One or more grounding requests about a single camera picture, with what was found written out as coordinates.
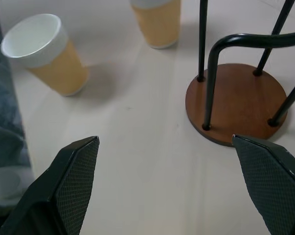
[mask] gray fabric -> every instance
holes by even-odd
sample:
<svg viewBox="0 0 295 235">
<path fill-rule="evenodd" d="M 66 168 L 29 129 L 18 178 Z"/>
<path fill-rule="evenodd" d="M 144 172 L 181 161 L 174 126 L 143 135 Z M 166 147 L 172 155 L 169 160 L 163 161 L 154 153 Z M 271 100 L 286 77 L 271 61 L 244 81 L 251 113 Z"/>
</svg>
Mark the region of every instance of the gray fabric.
<svg viewBox="0 0 295 235">
<path fill-rule="evenodd" d="M 0 167 L 30 166 L 9 70 L 0 63 Z"/>
</svg>

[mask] black mesh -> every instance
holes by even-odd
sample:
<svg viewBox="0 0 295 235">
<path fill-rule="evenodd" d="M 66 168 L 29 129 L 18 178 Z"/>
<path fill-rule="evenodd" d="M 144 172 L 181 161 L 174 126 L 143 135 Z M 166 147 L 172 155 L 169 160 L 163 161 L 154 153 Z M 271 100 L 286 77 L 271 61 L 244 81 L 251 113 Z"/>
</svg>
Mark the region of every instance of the black mesh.
<svg viewBox="0 0 295 235">
<path fill-rule="evenodd" d="M 58 212 L 68 235 L 80 233 L 91 197 L 98 144 L 81 149 L 55 193 Z"/>
<path fill-rule="evenodd" d="M 270 233 L 294 234 L 295 180 L 291 173 L 269 150 L 242 139 L 235 142 L 250 197 Z"/>
</svg>

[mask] curved metal bar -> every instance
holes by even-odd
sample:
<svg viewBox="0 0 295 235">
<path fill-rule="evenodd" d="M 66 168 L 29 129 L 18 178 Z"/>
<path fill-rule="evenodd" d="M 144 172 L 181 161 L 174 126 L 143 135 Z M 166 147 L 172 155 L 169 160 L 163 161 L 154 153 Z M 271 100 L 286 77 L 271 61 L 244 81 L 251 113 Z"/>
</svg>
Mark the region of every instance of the curved metal bar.
<svg viewBox="0 0 295 235">
<path fill-rule="evenodd" d="M 295 46 L 295 33 L 282 35 L 233 34 L 215 43 L 208 58 L 205 118 L 202 128 L 210 129 L 219 53 L 227 47 L 281 48 Z"/>
<path fill-rule="evenodd" d="M 291 9 L 292 9 L 294 2 L 295 2 L 295 0 L 285 0 L 282 10 L 280 12 L 280 15 L 274 25 L 272 35 L 277 35 L 281 32 L 281 29 L 282 29 L 288 15 L 289 15 L 290 11 L 291 11 Z M 260 62 L 257 66 L 257 69 L 253 72 L 253 74 L 255 76 L 260 76 L 262 74 L 262 71 L 263 71 L 264 66 L 270 56 L 271 51 L 272 51 L 272 48 L 265 49 L 265 51 L 260 59 Z"/>
</svg>

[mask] paper cup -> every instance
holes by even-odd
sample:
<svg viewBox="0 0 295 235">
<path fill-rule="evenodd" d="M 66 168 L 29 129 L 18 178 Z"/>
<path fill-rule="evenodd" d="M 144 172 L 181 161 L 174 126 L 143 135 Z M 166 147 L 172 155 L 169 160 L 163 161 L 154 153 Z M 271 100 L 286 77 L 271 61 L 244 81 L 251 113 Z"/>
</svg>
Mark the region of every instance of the paper cup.
<svg viewBox="0 0 295 235">
<path fill-rule="evenodd" d="M 178 40 L 181 0 L 130 0 L 130 3 L 150 47 L 163 49 Z"/>
<path fill-rule="evenodd" d="M 55 15 L 26 18 L 8 31 L 0 48 L 59 94 L 75 94 L 87 81 L 88 72 Z"/>
</svg>

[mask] black metal frame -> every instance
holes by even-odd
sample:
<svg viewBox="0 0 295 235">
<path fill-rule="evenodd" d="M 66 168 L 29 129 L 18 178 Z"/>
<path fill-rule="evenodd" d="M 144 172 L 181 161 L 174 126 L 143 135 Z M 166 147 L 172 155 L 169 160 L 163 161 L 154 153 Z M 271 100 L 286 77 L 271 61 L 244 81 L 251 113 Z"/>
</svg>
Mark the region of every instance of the black metal frame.
<svg viewBox="0 0 295 235">
<path fill-rule="evenodd" d="M 277 34 L 280 34 L 281 32 L 281 29 L 292 9 L 292 6 L 294 4 L 295 0 L 286 0 L 284 2 L 284 5 L 282 7 L 282 10 L 280 12 L 280 15 L 275 23 L 275 26 L 273 28 L 273 31 L 272 31 L 272 35 L 277 35 Z M 260 62 L 257 66 L 257 69 L 253 72 L 254 76 L 260 76 L 262 74 L 262 71 L 264 69 L 264 66 L 270 56 L 270 53 L 272 51 L 272 48 L 267 48 L 265 49 L 261 59 L 260 59 Z"/>
<path fill-rule="evenodd" d="M 210 129 L 210 120 L 212 113 L 212 105 L 214 98 L 217 66 L 219 53 L 227 47 L 253 47 L 264 48 L 265 51 L 259 62 L 257 69 L 253 72 L 255 76 L 260 76 L 262 70 L 269 58 L 273 48 L 295 46 L 295 33 L 279 35 L 289 12 L 295 0 L 286 0 L 279 17 L 275 23 L 271 35 L 256 35 L 256 34 L 233 34 L 220 39 L 212 47 L 208 58 L 207 69 L 207 91 L 205 104 L 205 117 L 202 128 L 206 131 Z M 199 34 L 199 71 L 197 76 L 198 82 L 204 81 L 204 60 L 205 60 L 205 38 L 206 38 L 206 23 L 207 23 L 207 8 L 208 0 L 201 0 L 200 3 L 200 34 Z M 270 126 L 277 126 L 281 117 L 287 112 L 289 107 L 295 101 L 295 88 L 289 97 L 282 104 L 277 113 L 268 121 Z"/>
<path fill-rule="evenodd" d="M 295 33 L 284 35 L 233 34 L 220 39 L 212 47 L 208 59 L 205 118 L 202 128 L 210 129 L 219 53 L 227 47 L 280 48 L 295 46 Z"/>
<path fill-rule="evenodd" d="M 285 113 L 288 111 L 288 109 L 291 107 L 291 105 L 295 102 L 295 87 L 289 94 L 289 96 L 285 99 L 283 104 L 280 106 L 278 111 L 275 113 L 273 118 L 268 120 L 268 124 L 270 126 L 278 126 L 279 121 L 281 118 L 285 115 Z"/>
</svg>

